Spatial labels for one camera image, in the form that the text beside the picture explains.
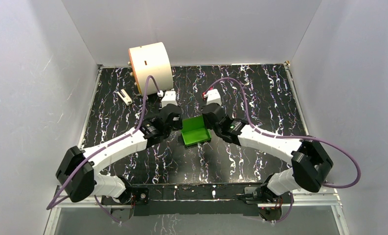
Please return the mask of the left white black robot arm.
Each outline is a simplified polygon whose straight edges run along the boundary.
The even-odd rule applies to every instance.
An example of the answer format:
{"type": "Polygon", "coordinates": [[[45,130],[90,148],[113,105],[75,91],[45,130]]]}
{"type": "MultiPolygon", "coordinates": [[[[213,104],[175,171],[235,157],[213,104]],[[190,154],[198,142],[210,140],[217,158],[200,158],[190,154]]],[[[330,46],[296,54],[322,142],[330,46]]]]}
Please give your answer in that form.
{"type": "Polygon", "coordinates": [[[110,141],[85,149],[69,148],[56,171],[61,191],[74,203],[89,196],[108,196],[121,204],[139,199],[148,189],[133,187],[124,177],[103,175],[101,171],[128,155],[162,142],[182,127],[181,107],[168,104],[157,115],[145,118],[140,127],[110,141]]]}

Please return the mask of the green paper box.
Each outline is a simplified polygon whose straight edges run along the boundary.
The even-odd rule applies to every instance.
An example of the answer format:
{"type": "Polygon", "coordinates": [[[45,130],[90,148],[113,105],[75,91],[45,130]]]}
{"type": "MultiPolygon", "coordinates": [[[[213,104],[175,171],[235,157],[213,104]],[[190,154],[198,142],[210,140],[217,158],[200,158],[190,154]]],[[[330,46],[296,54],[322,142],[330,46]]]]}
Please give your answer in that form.
{"type": "Polygon", "coordinates": [[[185,147],[211,140],[211,133],[205,126],[203,116],[184,119],[181,135],[185,147]]]}

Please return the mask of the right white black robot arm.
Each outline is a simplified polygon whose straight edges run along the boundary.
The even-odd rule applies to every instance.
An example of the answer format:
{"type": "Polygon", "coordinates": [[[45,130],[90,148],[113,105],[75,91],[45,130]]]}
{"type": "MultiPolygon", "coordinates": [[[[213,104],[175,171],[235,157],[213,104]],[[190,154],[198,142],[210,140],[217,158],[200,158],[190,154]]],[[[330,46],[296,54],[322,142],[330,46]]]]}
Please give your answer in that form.
{"type": "Polygon", "coordinates": [[[269,203],[282,194],[302,188],[319,192],[333,167],[333,161],[319,141],[287,139],[284,136],[253,128],[244,119],[229,117],[218,103],[202,108],[206,128],[227,143],[250,147],[286,162],[291,168],[274,173],[261,186],[262,197],[269,203]]]}

